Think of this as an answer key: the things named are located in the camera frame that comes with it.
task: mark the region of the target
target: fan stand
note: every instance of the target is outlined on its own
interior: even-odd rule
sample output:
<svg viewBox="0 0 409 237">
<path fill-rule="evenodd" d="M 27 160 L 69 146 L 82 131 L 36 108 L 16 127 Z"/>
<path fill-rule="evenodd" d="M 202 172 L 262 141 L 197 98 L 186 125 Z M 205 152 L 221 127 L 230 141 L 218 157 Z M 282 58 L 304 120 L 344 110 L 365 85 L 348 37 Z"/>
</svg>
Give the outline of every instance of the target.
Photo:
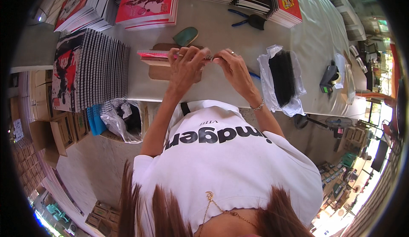
<svg viewBox="0 0 409 237">
<path fill-rule="evenodd" d="M 307 124 L 308 124 L 309 121 L 310 121 L 310 122 L 313 122 L 313 123 L 315 123 L 315 124 L 321 125 L 321 126 L 324 127 L 326 130 L 332 130 L 332 131 L 334 132 L 334 137 L 335 137 L 335 138 L 337 138 L 337 139 L 342 138 L 342 134 L 343 134 L 343 130 L 344 130 L 343 128 L 333 128 L 333 127 L 329 127 L 328 125 L 326 125 L 326 124 L 324 124 L 324 123 L 322 123 L 322 122 L 316 121 L 316 120 L 314 120 L 314 119 L 308 117 L 308 115 L 305 115 L 305 116 L 300 115 L 300 114 L 294 115 L 294 126 L 295 126 L 297 129 L 303 129 L 303 128 L 305 128 L 305 127 L 307 126 Z"/>
</svg>

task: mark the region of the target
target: tape roll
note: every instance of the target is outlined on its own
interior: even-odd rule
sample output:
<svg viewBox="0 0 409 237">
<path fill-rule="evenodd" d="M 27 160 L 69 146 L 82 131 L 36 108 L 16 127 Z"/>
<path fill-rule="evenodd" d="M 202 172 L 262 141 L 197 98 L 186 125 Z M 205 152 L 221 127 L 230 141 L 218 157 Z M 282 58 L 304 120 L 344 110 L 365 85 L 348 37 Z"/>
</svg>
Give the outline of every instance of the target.
<svg viewBox="0 0 409 237">
<path fill-rule="evenodd" d="M 341 75 L 340 72 L 337 72 L 338 78 L 336 80 L 331 81 L 331 84 L 337 84 L 341 82 Z"/>
</svg>

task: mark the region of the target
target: woman's hand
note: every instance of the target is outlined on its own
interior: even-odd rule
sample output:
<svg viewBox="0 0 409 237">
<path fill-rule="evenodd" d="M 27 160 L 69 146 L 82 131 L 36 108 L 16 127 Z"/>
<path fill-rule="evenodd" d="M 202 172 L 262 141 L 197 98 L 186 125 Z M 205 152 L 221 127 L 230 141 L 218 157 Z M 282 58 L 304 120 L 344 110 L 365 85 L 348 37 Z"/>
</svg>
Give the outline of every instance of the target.
<svg viewBox="0 0 409 237">
<path fill-rule="evenodd" d="M 174 55 L 178 52 L 179 55 L 175 59 Z M 202 73 L 203 67 L 208 62 L 204 58 L 208 54 L 210 54 L 208 48 L 199 50 L 194 46 L 169 50 L 168 59 L 171 63 L 171 78 L 166 93 L 179 102 Z"/>
<path fill-rule="evenodd" d="M 230 49 L 221 50 L 214 55 L 213 62 L 222 67 L 229 83 L 253 108 L 260 106 L 262 97 L 240 55 L 232 54 Z"/>
</svg>

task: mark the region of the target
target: green rubber pad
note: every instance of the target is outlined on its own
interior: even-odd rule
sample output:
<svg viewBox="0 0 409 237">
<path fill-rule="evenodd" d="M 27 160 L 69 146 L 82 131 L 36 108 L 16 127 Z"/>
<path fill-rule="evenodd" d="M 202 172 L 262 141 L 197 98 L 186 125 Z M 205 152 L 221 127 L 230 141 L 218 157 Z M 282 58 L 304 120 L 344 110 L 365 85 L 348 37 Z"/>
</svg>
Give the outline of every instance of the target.
<svg viewBox="0 0 409 237">
<path fill-rule="evenodd" d="M 177 35 L 175 35 L 172 38 L 178 45 L 186 47 L 191 42 L 193 42 L 197 38 L 198 35 L 199 35 L 199 32 L 197 31 L 196 28 L 187 27 L 184 30 L 180 31 Z"/>
</svg>

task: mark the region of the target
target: white t-shirt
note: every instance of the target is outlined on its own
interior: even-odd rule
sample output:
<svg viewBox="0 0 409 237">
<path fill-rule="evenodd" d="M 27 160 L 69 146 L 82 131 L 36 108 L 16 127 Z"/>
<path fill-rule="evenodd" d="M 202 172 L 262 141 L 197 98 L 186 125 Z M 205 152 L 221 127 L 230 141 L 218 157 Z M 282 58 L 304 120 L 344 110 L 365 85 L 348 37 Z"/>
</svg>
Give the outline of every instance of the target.
<svg viewBox="0 0 409 237">
<path fill-rule="evenodd" d="M 151 204 L 156 184 L 172 191 L 193 233 L 203 222 L 206 191 L 214 193 L 223 210 L 265 208 L 271 185 L 289 191 L 294 212 L 309 225 L 322 203 L 314 163 L 285 138 L 250 126 L 237 107 L 219 101 L 205 104 L 189 105 L 193 112 L 170 129 L 160 156 L 135 157 L 132 180 L 142 185 L 145 234 L 155 234 Z M 206 221 L 219 214 L 211 204 Z"/>
</svg>

